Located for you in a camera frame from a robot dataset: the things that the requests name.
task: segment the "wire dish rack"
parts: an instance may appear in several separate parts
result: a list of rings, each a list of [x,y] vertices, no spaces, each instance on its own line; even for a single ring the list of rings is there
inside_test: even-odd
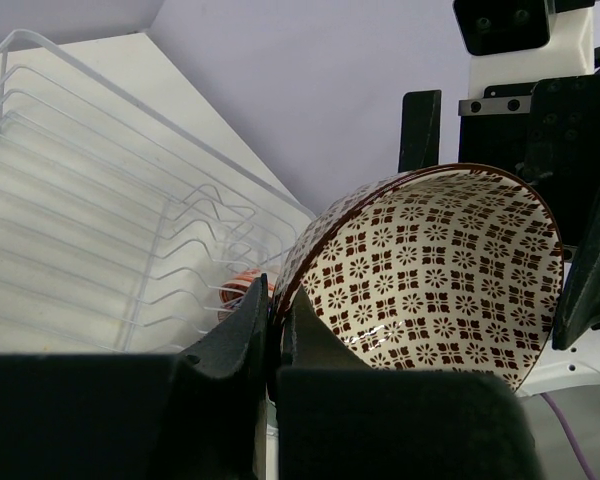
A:
[[[0,352],[179,351],[311,219],[46,38],[0,45]]]

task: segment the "purple cable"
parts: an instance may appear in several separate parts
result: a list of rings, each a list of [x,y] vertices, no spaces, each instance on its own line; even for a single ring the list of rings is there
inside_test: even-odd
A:
[[[556,417],[558,418],[560,425],[562,425],[562,429],[567,436],[567,440],[569,440],[569,444],[571,444],[573,453],[576,455],[578,463],[580,463],[585,476],[589,480],[597,480],[593,470],[591,470],[591,467],[587,463],[587,459],[584,457],[584,453],[582,453],[582,449],[576,440],[576,436],[573,434],[571,427],[569,427],[569,423],[567,422],[564,413],[562,413],[562,410],[560,410],[558,405],[556,405],[556,402],[553,401],[553,398],[551,398],[547,393],[541,393],[540,396],[544,398],[544,400],[549,404],[549,407],[551,407],[551,410],[553,410],[553,413],[556,414]]]

